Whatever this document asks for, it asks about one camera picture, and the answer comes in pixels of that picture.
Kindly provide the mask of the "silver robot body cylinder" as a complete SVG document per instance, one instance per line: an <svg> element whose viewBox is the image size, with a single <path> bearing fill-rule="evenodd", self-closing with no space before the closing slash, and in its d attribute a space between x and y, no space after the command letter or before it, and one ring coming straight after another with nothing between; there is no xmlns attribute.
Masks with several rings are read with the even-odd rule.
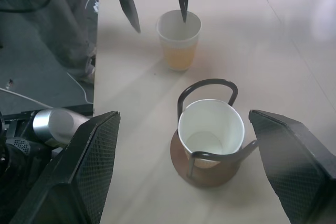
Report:
<svg viewBox="0 0 336 224"><path fill-rule="evenodd" d="M66 147L79 126L88 120L86 116L68 109L46 109L35 115L33 131L48 146Z"/></svg>

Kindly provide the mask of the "black robot body housing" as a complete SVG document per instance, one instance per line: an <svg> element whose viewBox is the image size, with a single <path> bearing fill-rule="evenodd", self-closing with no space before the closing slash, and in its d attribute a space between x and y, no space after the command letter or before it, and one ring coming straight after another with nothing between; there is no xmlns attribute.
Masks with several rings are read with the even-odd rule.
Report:
<svg viewBox="0 0 336 224"><path fill-rule="evenodd" d="M11 222L57 148L35 135L33 119L38 112L0 113L0 224Z"/></svg>

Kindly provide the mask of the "person's grey trouser leg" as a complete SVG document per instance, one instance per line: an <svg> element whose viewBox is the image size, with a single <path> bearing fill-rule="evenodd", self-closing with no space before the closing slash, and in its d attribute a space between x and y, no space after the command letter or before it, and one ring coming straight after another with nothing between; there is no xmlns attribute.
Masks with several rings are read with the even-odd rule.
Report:
<svg viewBox="0 0 336 224"><path fill-rule="evenodd" d="M96 46L89 39L83 0L51 0L42 11L48 49L76 80L94 84Z"/></svg>

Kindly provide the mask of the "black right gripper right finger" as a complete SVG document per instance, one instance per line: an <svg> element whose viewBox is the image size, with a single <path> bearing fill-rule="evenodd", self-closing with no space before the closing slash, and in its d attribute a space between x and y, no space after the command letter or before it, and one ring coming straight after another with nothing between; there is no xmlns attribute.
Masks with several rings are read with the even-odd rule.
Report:
<svg viewBox="0 0 336 224"><path fill-rule="evenodd" d="M336 224L336 156L299 121L250 110L267 179L291 224Z"/></svg>

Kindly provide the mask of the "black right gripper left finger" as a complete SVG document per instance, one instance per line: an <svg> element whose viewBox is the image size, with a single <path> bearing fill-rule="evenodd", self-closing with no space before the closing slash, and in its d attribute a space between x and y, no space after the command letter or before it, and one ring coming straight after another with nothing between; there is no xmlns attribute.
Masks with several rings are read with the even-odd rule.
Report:
<svg viewBox="0 0 336 224"><path fill-rule="evenodd" d="M118 111L80 125L46 166L10 224L99 224L113 174Z"/></svg>

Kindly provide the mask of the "orange and white paper cup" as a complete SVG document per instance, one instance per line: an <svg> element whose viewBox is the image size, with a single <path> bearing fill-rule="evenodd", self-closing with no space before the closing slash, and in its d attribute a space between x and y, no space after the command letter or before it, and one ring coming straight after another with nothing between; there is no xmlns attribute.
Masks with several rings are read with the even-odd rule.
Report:
<svg viewBox="0 0 336 224"><path fill-rule="evenodd" d="M201 32L200 18L187 12L186 21L179 10L164 13L156 22L156 32L167 65L184 71L193 63Z"/></svg>

